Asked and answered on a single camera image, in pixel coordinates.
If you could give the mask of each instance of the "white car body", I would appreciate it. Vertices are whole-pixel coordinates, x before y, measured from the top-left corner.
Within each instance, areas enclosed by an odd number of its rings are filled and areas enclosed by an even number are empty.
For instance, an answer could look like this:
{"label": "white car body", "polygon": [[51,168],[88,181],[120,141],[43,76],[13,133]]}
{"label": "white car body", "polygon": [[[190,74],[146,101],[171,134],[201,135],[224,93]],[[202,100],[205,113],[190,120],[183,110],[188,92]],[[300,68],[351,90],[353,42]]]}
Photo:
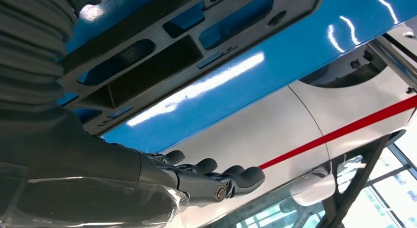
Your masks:
{"label": "white car body", "polygon": [[[389,33],[417,51],[417,40],[403,35],[408,31],[411,30],[401,25]],[[351,68],[343,57],[331,65]],[[415,95],[406,93],[407,88],[389,67],[376,77],[351,87],[322,88],[297,81],[167,152],[181,150],[186,156],[184,162],[190,164],[202,158],[213,158],[219,165],[218,172],[232,165],[258,166]],[[190,207],[181,213],[182,222],[192,228],[215,221],[332,158],[403,129],[413,112],[414,109],[405,111],[267,168],[265,182],[252,194],[206,207]]]}

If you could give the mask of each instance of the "plastic wrap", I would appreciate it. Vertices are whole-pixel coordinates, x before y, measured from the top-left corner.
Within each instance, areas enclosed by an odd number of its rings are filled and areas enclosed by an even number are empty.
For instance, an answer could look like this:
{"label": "plastic wrap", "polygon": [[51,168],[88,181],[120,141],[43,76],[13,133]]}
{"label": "plastic wrap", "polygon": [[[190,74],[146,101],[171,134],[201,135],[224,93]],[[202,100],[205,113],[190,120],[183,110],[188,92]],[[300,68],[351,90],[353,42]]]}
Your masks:
{"label": "plastic wrap", "polygon": [[2,228],[159,228],[188,203],[172,188],[90,177],[0,176],[0,185]]}

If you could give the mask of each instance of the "side mirror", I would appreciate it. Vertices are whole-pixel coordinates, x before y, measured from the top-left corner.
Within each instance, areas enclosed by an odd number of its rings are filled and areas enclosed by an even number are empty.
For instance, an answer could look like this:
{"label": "side mirror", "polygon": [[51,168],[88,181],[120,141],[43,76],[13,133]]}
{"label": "side mirror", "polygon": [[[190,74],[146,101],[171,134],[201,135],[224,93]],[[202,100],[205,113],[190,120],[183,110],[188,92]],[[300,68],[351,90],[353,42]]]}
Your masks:
{"label": "side mirror", "polygon": [[291,197],[301,206],[310,206],[334,194],[336,181],[324,168],[316,168],[293,182]]}

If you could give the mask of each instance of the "metal bolt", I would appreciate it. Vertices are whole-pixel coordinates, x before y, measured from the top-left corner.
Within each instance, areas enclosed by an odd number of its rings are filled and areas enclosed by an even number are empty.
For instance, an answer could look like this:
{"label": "metal bolt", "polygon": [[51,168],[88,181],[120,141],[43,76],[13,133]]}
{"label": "metal bolt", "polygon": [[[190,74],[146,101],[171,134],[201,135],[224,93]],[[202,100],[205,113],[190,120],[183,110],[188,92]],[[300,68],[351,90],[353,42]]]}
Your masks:
{"label": "metal bolt", "polygon": [[226,188],[223,185],[221,185],[217,188],[216,200],[222,201],[225,197],[226,197]]}

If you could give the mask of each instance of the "black rubber sleeve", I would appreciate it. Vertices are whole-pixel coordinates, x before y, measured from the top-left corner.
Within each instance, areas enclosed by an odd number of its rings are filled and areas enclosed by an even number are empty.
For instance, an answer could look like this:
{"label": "black rubber sleeve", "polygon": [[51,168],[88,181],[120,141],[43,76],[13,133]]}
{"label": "black rubber sleeve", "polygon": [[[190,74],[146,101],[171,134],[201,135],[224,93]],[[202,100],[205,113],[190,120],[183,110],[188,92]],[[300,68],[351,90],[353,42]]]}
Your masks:
{"label": "black rubber sleeve", "polygon": [[77,21],[72,4],[0,0],[0,162],[28,167],[32,178],[137,182],[146,156],[89,135],[56,104],[63,97],[56,80],[64,73],[56,60],[65,56]]}

